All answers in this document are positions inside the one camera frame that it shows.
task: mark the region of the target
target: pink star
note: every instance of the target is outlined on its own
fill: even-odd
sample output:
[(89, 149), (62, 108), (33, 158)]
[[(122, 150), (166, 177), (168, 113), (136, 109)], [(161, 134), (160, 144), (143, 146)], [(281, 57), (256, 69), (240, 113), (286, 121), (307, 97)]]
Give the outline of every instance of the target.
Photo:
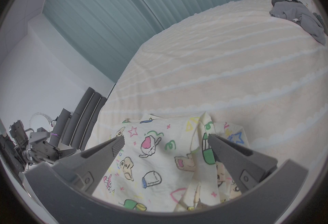
[(130, 137), (134, 135), (138, 136), (137, 128), (132, 127), (131, 130), (129, 130), (128, 132), (130, 133)]

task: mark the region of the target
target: bed sheet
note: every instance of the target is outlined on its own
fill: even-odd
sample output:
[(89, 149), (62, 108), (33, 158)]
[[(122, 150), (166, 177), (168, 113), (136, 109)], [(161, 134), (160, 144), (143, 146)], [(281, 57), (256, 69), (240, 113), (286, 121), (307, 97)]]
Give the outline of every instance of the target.
[(145, 42), (102, 108), (87, 148), (144, 113), (207, 111), (244, 127), (250, 147), (311, 168), (327, 150), (328, 55), (271, 0), (217, 6)]

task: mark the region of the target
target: yellow triangle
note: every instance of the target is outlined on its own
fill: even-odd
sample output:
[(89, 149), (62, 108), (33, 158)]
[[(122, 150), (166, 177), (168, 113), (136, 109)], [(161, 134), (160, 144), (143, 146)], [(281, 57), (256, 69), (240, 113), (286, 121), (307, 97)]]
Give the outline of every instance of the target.
[(199, 117), (191, 117), (190, 120), (198, 124)]
[(194, 129), (194, 128), (193, 128), (192, 124), (188, 121), (188, 122), (187, 122), (186, 132), (191, 131), (191, 130), (193, 130), (193, 129)]

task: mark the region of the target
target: striped bed sheet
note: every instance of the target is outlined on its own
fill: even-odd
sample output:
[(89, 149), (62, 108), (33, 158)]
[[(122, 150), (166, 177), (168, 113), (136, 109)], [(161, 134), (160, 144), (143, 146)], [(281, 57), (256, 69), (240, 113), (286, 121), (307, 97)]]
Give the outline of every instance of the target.
[(102, 108), (87, 148), (144, 113), (207, 111), (244, 127), (250, 147), (311, 168), (328, 145), (328, 51), (271, 0), (229, 2), (145, 42)]

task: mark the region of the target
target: blue star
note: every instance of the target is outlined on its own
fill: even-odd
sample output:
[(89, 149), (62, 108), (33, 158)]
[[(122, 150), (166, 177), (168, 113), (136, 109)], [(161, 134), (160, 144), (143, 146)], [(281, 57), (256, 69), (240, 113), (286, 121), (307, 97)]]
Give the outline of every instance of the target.
[(236, 141), (236, 144), (245, 144), (244, 140), (241, 139), (241, 132), (228, 136), (228, 140), (230, 140), (231, 142), (234, 142), (233, 136), (238, 136), (238, 140)]

